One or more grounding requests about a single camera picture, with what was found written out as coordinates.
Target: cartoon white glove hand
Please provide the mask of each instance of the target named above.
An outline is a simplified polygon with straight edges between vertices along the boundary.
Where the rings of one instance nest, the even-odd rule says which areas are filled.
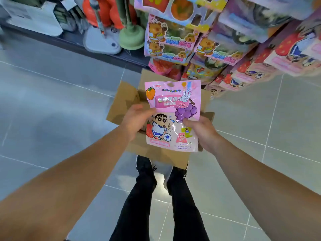
[[[191,91],[184,90],[183,95],[181,97],[182,102],[187,102],[189,100],[189,98],[191,97],[191,93],[192,93]]]

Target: person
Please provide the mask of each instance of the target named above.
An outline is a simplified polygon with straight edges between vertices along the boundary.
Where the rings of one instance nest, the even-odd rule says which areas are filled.
[[[0,240],[63,240],[101,190],[116,162],[155,109],[133,105],[122,123],[81,152],[39,174],[0,202]],[[264,165],[219,135],[212,123],[185,119],[212,153],[252,216],[272,241],[319,240],[321,196]],[[139,176],[128,195],[114,240],[149,240],[156,186],[152,165],[137,158]],[[209,240],[184,176],[173,167],[165,182],[173,200],[174,240]]]

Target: purple grapes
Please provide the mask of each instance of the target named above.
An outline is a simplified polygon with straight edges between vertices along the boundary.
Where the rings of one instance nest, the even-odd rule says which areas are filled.
[[[191,103],[188,104],[186,108],[176,108],[175,116],[178,123],[182,123],[184,118],[190,118],[197,113],[196,106],[193,106]]]
[[[197,108],[195,106],[193,106],[193,108],[191,109],[191,114],[195,114],[197,113]]]

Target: person's right hand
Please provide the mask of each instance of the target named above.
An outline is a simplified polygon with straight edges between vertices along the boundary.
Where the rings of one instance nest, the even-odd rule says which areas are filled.
[[[215,138],[220,136],[216,132],[212,122],[208,118],[200,116],[199,121],[191,121],[184,118],[183,124],[192,128],[198,136],[201,146],[211,152]]]

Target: grape stem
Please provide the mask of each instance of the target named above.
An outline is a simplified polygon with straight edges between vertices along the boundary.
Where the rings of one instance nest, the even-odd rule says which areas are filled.
[[[189,101],[191,102],[192,105],[195,105],[195,103],[189,98]]]

